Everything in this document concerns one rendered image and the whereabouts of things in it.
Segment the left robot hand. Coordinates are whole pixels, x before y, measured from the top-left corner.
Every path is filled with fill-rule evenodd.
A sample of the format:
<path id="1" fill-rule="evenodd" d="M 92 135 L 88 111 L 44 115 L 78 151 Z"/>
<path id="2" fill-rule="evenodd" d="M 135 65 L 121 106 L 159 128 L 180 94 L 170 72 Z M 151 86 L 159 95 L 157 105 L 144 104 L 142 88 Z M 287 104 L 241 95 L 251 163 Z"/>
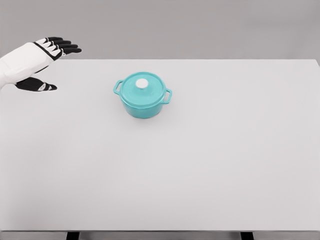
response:
<path id="1" fill-rule="evenodd" d="M 62 37 L 45 37 L 12 50 L 0 58 L 0 91 L 6 85 L 29 92 L 49 92 L 57 86 L 33 77 L 53 62 L 82 49 Z"/>

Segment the teal pot lid white knob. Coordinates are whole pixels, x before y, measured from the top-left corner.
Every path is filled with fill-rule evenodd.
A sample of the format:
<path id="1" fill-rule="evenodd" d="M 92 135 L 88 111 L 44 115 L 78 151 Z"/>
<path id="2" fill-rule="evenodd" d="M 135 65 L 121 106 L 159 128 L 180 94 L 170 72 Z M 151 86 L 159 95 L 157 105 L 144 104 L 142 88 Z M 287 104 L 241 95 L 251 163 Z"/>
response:
<path id="1" fill-rule="evenodd" d="M 138 87 L 137 81 L 145 79 L 147 86 Z M 160 103 L 166 95 L 165 83 L 151 72 L 136 72 L 129 75 L 120 85 L 120 98 L 129 106 L 149 108 Z"/>

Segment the teal pot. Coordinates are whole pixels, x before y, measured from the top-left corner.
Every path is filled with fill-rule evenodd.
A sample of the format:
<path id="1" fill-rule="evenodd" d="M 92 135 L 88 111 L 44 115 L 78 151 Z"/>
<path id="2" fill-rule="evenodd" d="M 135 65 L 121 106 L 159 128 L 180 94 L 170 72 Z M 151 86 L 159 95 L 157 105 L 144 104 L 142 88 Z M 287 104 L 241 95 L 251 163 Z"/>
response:
<path id="1" fill-rule="evenodd" d="M 159 102 L 157 105 L 147 107 L 147 108 L 132 107 L 132 106 L 126 104 L 120 97 L 119 91 L 120 91 L 120 86 L 123 81 L 124 80 L 118 80 L 116 82 L 115 86 L 113 87 L 113 92 L 115 94 L 119 95 L 119 98 L 120 98 L 125 110 L 127 111 L 127 113 L 135 118 L 138 118 L 138 119 L 152 118 L 152 117 L 158 115 L 161 112 L 163 106 L 169 104 L 171 101 L 173 92 L 172 92 L 172 90 L 166 88 L 166 93 L 165 93 L 164 99 L 161 102 Z"/>

